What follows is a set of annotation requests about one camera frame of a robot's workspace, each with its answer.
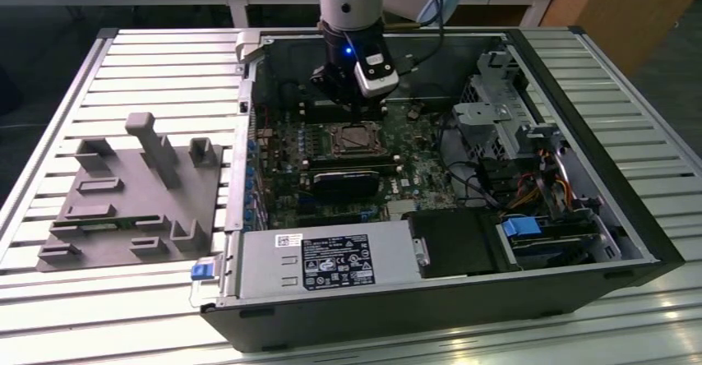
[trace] sticker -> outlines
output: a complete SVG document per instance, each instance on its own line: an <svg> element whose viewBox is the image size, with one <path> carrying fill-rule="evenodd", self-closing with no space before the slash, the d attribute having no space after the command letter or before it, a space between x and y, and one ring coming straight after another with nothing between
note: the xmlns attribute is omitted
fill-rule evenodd
<svg viewBox="0 0 702 365"><path fill-rule="evenodd" d="M306 239L302 247L303 286L309 291L376 284L368 235Z"/></svg>
<svg viewBox="0 0 702 365"><path fill-rule="evenodd" d="M277 247L298 247L303 241L302 233L291 233L289 235L275 235Z"/></svg>

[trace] metal slats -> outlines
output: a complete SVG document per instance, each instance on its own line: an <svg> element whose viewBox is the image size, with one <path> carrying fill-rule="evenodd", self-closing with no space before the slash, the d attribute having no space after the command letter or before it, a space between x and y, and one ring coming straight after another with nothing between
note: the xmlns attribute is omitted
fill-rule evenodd
<svg viewBox="0 0 702 365"><path fill-rule="evenodd" d="M223 63L207 65L162 65L153 67L103 67L98 71L97 79L189 76L193 73L199 73L201 76L235 75L237 65Z"/></svg>
<svg viewBox="0 0 702 365"><path fill-rule="evenodd" d="M235 53L195 53L195 54L157 54L157 55L109 55L102 67L130 67L154 65L195 65L198 63L237 63Z"/></svg>
<svg viewBox="0 0 702 365"><path fill-rule="evenodd" d="M177 73L170 79L190 78L187 83L197 89L162 89L158 87L169 77L161 75L169 76L173 69L151 72L147 68L197 69L201 64L235 63L234 49L221 53L202 51L230 48L237 31L122 31L99 72L101 76L118 77L94 81L95 92L86 95L73 118L86 122L69 126L69 138L59 140L58 155L46 161L50 176L41 180L26 220L14 232L15 247L0 261L0 270L9 273L0 275L0 319L7 321L0 323L6 334L0 335L0 362L348 365L414 362L420 358L422 363L633 363L683 358L702 351L702 181L649 116L624 107L630 100L617 82L590 78L601 76L600 72L585 72L600 68L573 34L568 30L534 30L526 36L534 40L546 64L554 70L570 71L561 72L558 82L689 260L684 267L642 287L610 293L574 314L337 344L324 350L301 349L294 357L287 353L242 354L226 343L189 301L193 262L34 272L39 244L49 235L78 171L73 154L81 138L107 136L115 149L139 147L125 133L121 118L127 111L150 109L165 117L157 130L170 134L174 146L185 146L195 136L209 136L223 145L231 143L233 122L227 116L238 112L238 79L230 79L229 85L195 79L235 76ZM130 69L107 70L121 67ZM130 71L137 67L159 76L146 79L147 73L139 79L131 78ZM94 88L97 82L111 80L117 82ZM147 83L141 83L138 89L130 88L133 80ZM195 110L201 107L207 113ZM189 110L193 113L182 116ZM225 153L223 185L230 179L229 161L231 150ZM219 206L225 206L227 194L229 187L221 187ZM223 224L225 209L219 207L215 227ZM218 252L223 247L225 233L219 231L214 234L213 250ZM206 295L214 295L217 290L217 285L205 286Z"/></svg>

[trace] blue latch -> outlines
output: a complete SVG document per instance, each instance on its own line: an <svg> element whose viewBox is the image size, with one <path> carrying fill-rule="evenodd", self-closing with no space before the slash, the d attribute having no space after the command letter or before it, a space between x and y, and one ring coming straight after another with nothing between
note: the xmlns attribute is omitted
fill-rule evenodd
<svg viewBox="0 0 702 365"><path fill-rule="evenodd" d="M191 280L210 280L215 278L215 263L195 264L190 270Z"/></svg>
<svg viewBox="0 0 702 365"><path fill-rule="evenodd" d="M509 237L541 234L540 223L534 217L513 217L502 223L502 229Z"/></svg>

